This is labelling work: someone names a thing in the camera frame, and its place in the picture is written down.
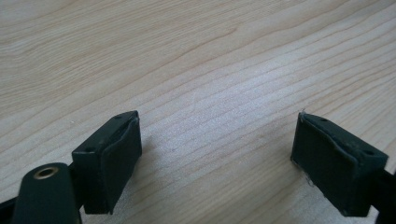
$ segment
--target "wooden table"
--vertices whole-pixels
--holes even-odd
[[[302,110],[396,169],[395,1],[4,0],[0,58],[1,202],[135,109],[143,156],[84,223],[374,223],[290,162]]]

